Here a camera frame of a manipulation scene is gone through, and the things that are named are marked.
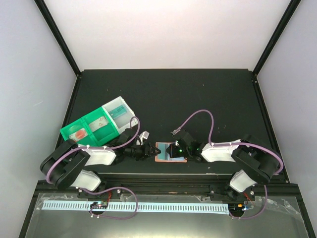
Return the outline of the pink leather card holder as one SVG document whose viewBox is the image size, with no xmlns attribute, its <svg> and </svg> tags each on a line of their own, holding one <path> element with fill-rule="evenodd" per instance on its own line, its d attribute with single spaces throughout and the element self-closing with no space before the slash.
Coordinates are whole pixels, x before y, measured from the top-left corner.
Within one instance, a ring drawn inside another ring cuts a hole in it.
<svg viewBox="0 0 317 238">
<path fill-rule="evenodd" d="M 156 142 L 156 147 L 161 151 L 160 154 L 155 156 L 155 162 L 160 163 L 187 163 L 184 157 L 172 158 L 167 153 L 166 149 L 171 144 L 171 142 Z"/>
</svg>

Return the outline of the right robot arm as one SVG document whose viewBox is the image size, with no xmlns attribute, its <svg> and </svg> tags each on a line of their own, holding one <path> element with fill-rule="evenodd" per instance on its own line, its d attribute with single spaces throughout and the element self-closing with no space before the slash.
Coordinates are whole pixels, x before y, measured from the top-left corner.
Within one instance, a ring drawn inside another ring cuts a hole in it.
<svg viewBox="0 0 317 238">
<path fill-rule="evenodd" d="M 175 142 L 165 150 L 170 158 L 237 164 L 239 170 L 233 173 L 227 184 L 211 189 L 218 197 L 228 201 L 238 201 L 243 192 L 256 184 L 269 184 L 271 178 L 284 167 L 278 153 L 259 145 L 251 135 L 231 142 L 203 143 L 195 140 L 187 131 L 180 130 L 174 134 L 174 138 Z"/>
</svg>

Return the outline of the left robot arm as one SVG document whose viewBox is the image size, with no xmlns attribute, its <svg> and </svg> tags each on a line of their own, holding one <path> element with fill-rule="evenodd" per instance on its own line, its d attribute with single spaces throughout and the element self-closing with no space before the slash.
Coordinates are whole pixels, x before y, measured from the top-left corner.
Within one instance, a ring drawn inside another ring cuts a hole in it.
<svg viewBox="0 0 317 238">
<path fill-rule="evenodd" d="M 147 131 L 137 135 L 129 128 L 102 147 L 81 145 L 69 139 L 41 163 L 40 171 L 48 183 L 58 189 L 83 188 L 95 198 L 100 198 L 106 193 L 106 185 L 102 183 L 98 172 L 85 167 L 111 166 L 126 157 L 142 161 L 160 154 L 161 150 L 150 143 L 148 137 Z"/>
</svg>

